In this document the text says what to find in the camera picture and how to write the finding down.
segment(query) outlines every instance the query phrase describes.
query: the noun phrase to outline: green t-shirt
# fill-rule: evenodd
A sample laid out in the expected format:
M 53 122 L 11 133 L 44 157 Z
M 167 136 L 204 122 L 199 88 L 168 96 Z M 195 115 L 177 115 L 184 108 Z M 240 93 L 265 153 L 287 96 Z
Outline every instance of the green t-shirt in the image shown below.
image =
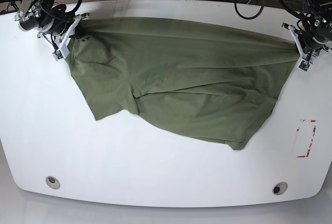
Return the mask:
M 126 109 L 235 150 L 271 115 L 299 58 L 294 44 L 218 25 L 114 18 L 81 26 L 86 36 L 72 38 L 66 61 L 96 120 Z

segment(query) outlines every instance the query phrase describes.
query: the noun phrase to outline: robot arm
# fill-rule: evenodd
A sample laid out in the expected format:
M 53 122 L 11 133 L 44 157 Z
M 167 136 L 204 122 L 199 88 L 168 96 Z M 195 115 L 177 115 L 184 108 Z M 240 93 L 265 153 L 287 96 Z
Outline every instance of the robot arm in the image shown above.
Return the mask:
M 307 71 L 312 65 L 314 58 L 320 55 L 321 50 L 332 53 L 326 46 L 332 41 L 332 0 L 303 0 L 307 6 L 307 14 L 297 13 L 291 10 L 283 0 L 279 0 L 281 6 L 298 18 L 296 29 L 292 25 L 283 23 L 283 27 L 290 31 L 301 58 L 298 68 Z
M 19 28 L 23 31 L 36 29 L 38 37 L 42 37 L 54 48 L 53 56 L 56 60 L 66 58 L 69 51 L 65 45 L 68 38 L 75 34 L 75 28 L 81 19 L 89 14 L 75 15 L 82 0 L 78 0 L 73 10 L 66 12 L 66 5 L 54 6 L 55 0 L 22 0 L 15 15 Z

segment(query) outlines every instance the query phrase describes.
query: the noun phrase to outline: green cloth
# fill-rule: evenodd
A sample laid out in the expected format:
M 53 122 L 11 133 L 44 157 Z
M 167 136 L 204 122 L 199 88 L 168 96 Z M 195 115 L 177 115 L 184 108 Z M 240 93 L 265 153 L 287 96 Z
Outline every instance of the green cloth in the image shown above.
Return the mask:
M 218 25 L 152 18 L 81 25 L 87 34 L 72 38 L 66 61 L 96 120 L 126 109 L 235 150 L 271 115 L 299 58 L 294 44 Z

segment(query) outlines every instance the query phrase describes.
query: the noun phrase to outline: metal bracket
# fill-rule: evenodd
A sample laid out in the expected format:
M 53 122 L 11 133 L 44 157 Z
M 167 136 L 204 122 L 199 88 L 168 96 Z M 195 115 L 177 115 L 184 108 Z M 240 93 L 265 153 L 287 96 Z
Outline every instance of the metal bracket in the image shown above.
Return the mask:
M 15 15 L 15 21 L 19 21 L 21 18 L 25 17 L 25 14 L 30 9 L 32 2 L 35 0 L 22 0 L 19 10 Z
M 312 54 L 305 54 L 303 49 L 302 49 L 299 38 L 298 38 L 299 30 L 297 30 L 294 26 L 288 25 L 286 23 L 283 23 L 282 27 L 289 30 L 292 38 L 295 41 L 296 47 L 297 47 L 297 49 L 300 53 L 300 58 L 296 63 L 297 68 L 300 68 L 304 71 L 307 71 L 310 68 L 310 66 L 313 64 L 314 59 L 321 58 L 321 57 L 325 56 L 325 55 L 320 55 L 320 50 L 317 50 L 316 52 L 313 52 Z M 328 54 L 332 54 L 332 49 L 327 47 L 326 45 L 323 46 L 323 50 L 325 50 Z
M 75 16 L 75 18 L 74 18 L 75 21 L 68 28 L 68 30 L 61 36 L 56 37 L 55 44 L 58 46 L 58 49 L 52 53 L 52 55 L 56 61 L 67 58 L 67 56 L 69 55 L 69 49 L 66 45 L 66 42 L 68 41 L 70 36 L 75 35 L 75 28 L 78 26 L 79 22 L 82 19 L 87 18 L 88 16 L 89 16 L 89 13 L 84 13 L 82 15 Z M 41 38 L 48 46 L 50 46 L 52 49 L 54 49 L 52 42 L 46 37 L 45 33 L 39 32 L 37 34 L 37 38 Z

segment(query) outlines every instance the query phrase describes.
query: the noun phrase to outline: white tabletop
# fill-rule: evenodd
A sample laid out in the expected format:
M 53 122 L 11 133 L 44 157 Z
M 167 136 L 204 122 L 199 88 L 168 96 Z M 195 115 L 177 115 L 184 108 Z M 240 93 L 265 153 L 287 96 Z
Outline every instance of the white tabletop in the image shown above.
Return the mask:
M 240 6 L 248 16 L 257 10 Z M 273 8 L 242 20 L 233 4 L 220 2 L 94 2 L 82 4 L 78 13 L 84 12 L 213 23 L 288 40 L 281 24 L 296 23 Z M 160 130 L 127 111 L 95 121 L 67 64 L 55 62 L 36 31 L 20 31 L 13 15 L 0 17 L 0 29 L 0 138 L 23 190 L 123 205 L 210 207 L 308 198 L 323 184 L 332 160 L 331 59 L 293 71 L 272 116 L 243 150 L 233 151 Z M 314 126 L 310 155 L 298 158 L 306 155 Z M 49 188 L 47 176 L 60 189 Z M 288 190 L 274 195 L 282 181 Z

